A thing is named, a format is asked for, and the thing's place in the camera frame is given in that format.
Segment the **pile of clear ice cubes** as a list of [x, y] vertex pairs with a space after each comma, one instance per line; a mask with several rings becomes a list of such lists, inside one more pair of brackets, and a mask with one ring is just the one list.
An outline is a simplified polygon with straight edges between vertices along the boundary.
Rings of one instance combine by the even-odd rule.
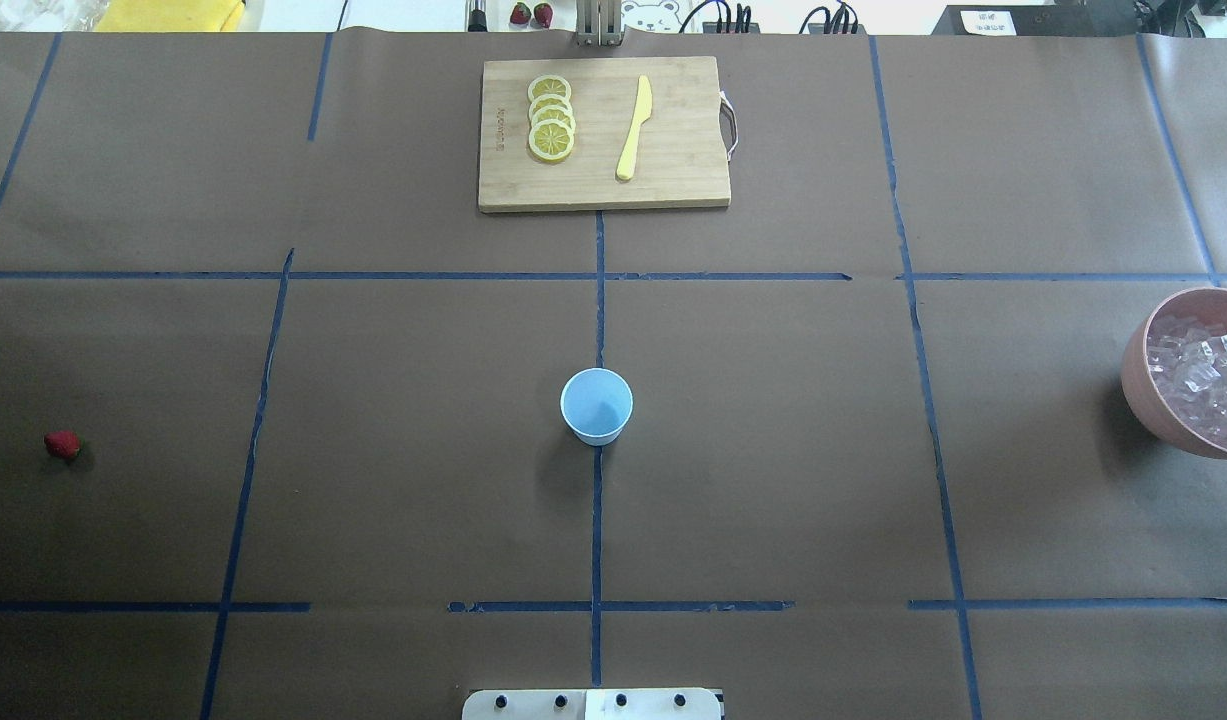
[[1227, 327], [1164, 316], [1148, 334], [1148, 370], [1171, 406], [1227, 445]]

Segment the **light blue cup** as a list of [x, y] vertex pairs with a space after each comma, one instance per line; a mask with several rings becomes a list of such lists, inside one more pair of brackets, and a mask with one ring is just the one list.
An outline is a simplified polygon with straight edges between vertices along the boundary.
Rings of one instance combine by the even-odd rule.
[[589, 368], [564, 383], [560, 408], [578, 439], [589, 446], [609, 446], [628, 424], [633, 391], [616, 372]]

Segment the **pink bowl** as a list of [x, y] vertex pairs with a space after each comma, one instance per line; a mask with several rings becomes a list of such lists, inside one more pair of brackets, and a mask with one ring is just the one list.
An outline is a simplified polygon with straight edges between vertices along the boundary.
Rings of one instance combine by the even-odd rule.
[[1121, 393], [1139, 423], [1160, 442], [1199, 458], [1227, 460], [1227, 445], [1204, 435], [1180, 408], [1171, 406], [1148, 370], [1148, 334], [1157, 331], [1164, 316], [1193, 316], [1198, 323], [1222, 323], [1227, 327], [1227, 288], [1180, 289], [1153, 307], [1135, 327], [1121, 354]]

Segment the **wooden cutting board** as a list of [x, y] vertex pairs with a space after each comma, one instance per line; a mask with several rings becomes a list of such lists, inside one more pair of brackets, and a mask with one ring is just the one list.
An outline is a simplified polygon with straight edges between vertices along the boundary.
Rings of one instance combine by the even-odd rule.
[[[575, 150], [558, 163], [529, 151], [529, 85], [555, 74], [575, 97]], [[616, 163], [637, 79], [653, 88], [639, 163]], [[724, 209], [731, 201], [721, 137], [721, 82], [713, 56], [614, 56], [486, 61], [482, 67], [479, 209], [485, 213], [614, 209]]]

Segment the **yellow plastic knife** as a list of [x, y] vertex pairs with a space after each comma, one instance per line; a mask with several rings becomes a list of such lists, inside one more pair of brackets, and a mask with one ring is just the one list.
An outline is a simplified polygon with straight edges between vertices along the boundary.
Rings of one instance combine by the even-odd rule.
[[639, 146], [642, 126], [652, 118], [653, 113], [653, 88], [648, 76], [637, 79], [636, 102], [627, 129], [627, 135], [616, 163], [616, 178], [618, 182], [631, 182], [636, 177], [637, 163], [639, 163]]

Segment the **white bear coaster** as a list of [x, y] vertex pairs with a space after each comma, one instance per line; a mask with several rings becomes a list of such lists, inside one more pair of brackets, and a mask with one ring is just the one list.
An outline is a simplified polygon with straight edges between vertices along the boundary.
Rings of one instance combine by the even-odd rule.
[[680, 1], [621, 1], [621, 18], [626, 29], [653, 33], [677, 33], [683, 10]]

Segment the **lemon slice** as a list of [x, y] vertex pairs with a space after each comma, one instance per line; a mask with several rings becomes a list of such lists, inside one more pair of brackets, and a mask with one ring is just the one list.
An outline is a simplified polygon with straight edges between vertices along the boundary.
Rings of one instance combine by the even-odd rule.
[[575, 150], [575, 131], [569, 132], [560, 123], [546, 123], [529, 129], [529, 151], [544, 163], [558, 163]]
[[573, 115], [573, 108], [567, 96], [563, 94], [539, 94], [529, 105], [529, 115], [531, 118], [536, 117], [539, 113], [545, 113], [545, 110], [561, 110], [567, 117]]
[[571, 83], [563, 76], [555, 76], [555, 74], [544, 74], [533, 79], [529, 85], [529, 101], [537, 101], [540, 97], [555, 94], [562, 97], [564, 101], [569, 101], [572, 97]]
[[539, 113], [536, 117], [530, 117], [530, 128], [540, 128], [546, 123], [560, 123], [561, 126], [567, 128], [569, 132], [575, 131], [575, 115], [567, 117], [561, 110], [545, 110], [545, 113]]

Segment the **lemon slice top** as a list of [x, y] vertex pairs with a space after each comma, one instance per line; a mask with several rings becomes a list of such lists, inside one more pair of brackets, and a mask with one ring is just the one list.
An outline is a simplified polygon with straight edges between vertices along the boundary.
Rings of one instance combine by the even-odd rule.
[[555, 76], [555, 74], [544, 74], [533, 79], [529, 85], [529, 101], [537, 101], [540, 97], [555, 94], [562, 97], [564, 101], [569, 101], [572, 97], [571, 83], [563, 76]]

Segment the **red strawberry on tray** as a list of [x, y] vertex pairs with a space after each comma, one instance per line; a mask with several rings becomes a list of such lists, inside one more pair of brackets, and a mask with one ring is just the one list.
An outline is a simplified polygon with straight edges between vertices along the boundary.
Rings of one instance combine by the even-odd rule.
[[533, 15], [533, 9], [528, 2], [517, 1], [510, 9], [509, 23], [513, 27], [529, 27]]
[[539, 2], [533, 9], [533, 22], [539, 29], [552, 28], [555, 9], [550, 2]]

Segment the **yellow cloth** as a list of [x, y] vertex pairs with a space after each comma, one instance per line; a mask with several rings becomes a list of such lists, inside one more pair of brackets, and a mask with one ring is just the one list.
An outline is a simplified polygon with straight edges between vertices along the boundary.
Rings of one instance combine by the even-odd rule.
[[110, 1], [101, 33], [217, 33], [238, 29], [247, 1]]

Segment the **red strawberry on table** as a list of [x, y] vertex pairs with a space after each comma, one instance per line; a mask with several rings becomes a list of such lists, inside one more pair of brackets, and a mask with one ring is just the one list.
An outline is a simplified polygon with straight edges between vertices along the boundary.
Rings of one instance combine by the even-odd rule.
[[43, 446], [50, 458], [74, 462], [83, 451], [83, 439], [74, 431], [52, 431], [43, 435]]

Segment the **white plastic bag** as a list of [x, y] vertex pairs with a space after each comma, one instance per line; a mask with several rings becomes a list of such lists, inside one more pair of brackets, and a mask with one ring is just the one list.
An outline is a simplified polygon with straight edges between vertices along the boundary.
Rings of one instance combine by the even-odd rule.
[[110, 1], [0, 1], [0, 32], [92, 31]]

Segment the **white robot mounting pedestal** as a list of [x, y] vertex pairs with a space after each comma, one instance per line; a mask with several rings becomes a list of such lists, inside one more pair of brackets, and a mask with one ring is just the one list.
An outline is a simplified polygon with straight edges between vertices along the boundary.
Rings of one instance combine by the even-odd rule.
[[721, 692], [703, 687], [482, 689], [463, 719], [724, 719]]

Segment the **aluminium frame post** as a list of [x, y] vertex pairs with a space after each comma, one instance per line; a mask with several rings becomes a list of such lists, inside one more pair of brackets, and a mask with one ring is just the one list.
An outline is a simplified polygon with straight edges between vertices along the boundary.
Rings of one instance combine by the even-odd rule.
[[577, 47], [621, 47], [625, 40], [623, 2], [575, 1]]

